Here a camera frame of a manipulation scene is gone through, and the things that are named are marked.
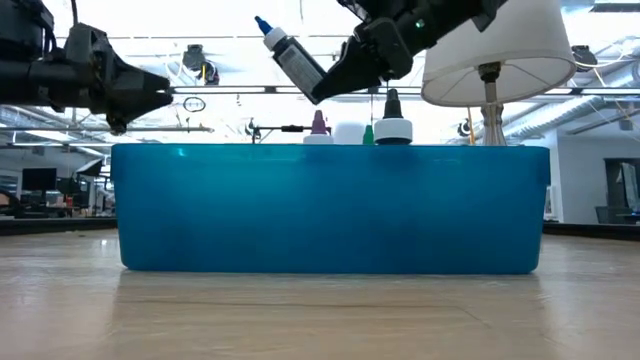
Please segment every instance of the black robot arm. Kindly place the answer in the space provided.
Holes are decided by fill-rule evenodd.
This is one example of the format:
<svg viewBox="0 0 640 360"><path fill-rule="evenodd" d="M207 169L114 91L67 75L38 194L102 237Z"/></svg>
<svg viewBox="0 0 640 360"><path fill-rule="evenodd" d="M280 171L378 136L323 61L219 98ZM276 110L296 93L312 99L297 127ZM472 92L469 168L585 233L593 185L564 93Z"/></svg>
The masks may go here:
<svg viewBox="0 0 640 360"><path fill-rule="evenodd" d="M473 19L484 31L507 0L338 0L362 23L342 45L340 59L315 86L322 101L401 79L413 57Z"/></svg>
<svg viewBox="0 0 640 360"><path fill-rule="evenodd" d="M60 49L41 0L0 0L0 104L87 108L122 134L173 101L169 85L125 63L103 31L75 24Z"/></svg>

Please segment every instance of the wooden surface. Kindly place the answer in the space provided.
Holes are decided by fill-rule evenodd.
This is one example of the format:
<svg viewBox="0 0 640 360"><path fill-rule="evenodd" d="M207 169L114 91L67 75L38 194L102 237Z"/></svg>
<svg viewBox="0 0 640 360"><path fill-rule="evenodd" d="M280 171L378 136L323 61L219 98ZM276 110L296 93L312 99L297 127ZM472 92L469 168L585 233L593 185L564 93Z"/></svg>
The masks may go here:
<svg viewBox="0 0 640 360"><path fill-rule="evenodd" d="M0 359L639 359L640 244L524 277L130 273L114 232L0 238Z"/></svg>

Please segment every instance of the translucent blue container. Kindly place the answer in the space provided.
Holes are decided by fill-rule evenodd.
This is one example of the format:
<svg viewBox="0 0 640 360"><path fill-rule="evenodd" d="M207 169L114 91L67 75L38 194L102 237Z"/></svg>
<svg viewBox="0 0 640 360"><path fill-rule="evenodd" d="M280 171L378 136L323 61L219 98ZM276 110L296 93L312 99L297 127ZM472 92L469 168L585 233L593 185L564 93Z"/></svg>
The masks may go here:
<svg viewBox="0 0 640 360"><path fill-rule="evenodd" d="M526 274L549 152L536 147L113 148L132 270Z"/></svg>

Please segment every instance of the table lamp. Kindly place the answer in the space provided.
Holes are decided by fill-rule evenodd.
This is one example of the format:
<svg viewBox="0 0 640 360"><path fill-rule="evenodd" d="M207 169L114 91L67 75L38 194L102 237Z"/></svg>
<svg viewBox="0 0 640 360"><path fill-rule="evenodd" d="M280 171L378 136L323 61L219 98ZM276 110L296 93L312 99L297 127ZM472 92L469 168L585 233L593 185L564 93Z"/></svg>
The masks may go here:
<svg viewBox="0 0 640 360"><path fill-rule="evenodd" d="M506 145L503 104L567 82L576 64L558 0L509 0L479 32L472 21L427 51L422 98L482 108L484 145Z"/></svg>

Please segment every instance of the green bottle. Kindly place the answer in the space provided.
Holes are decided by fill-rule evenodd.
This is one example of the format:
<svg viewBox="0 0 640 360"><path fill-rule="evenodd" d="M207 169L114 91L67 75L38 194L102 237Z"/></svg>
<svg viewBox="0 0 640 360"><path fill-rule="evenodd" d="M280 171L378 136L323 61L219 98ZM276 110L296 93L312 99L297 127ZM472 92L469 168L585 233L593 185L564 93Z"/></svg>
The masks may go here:
<svg viewBox="0 0 640 360"><path fill-rule="evenodd" d="M362 137L362 145L375 145L376 142L373 140L373 126L367 125L364 130L364 136Z"/></svg>

